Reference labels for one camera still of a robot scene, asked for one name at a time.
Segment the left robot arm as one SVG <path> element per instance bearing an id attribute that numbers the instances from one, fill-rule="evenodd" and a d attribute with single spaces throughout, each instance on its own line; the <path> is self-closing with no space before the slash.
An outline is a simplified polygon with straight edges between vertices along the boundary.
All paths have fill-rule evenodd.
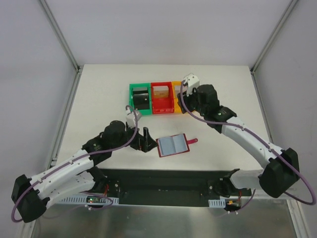
<path id="1" fill-rule="evenodd" d="M 105 176 L 97 165 L 110 158 L 113 151 L 127 146 L 147 153 L 158 143 L 151 138 L 147 127 L 140 134 L 137 126 L 129 127 L 127 123 L 114 120 L 60 165 L 30 178 L 20 175 L 15 179 L 11 194 L 14 203 L 12 221 L 34 221 L 58 200 L 74 193 L 101 192 Z"/>

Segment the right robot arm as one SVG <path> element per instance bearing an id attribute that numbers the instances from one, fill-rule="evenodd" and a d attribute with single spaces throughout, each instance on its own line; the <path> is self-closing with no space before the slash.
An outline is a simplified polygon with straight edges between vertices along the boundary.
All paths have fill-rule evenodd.
<path id="1" fill-rule="evenodd" d="M 234 169 L 214 187 L 221 196 L 233 196 L 240 189 L 261 189 L 278 198 L 299 179 L 298 154 L 292 148 L 283 149 L 265 141 L 248 129 L 237 114 L 222 106 L 211 84 L 192 88 L 191 93 L 181 89 L 177 95 L 182 113 L 198 112 L 197 120 L 206 123 L 218 133 L 235 141 L 261 166 L 259 170 Z"/>

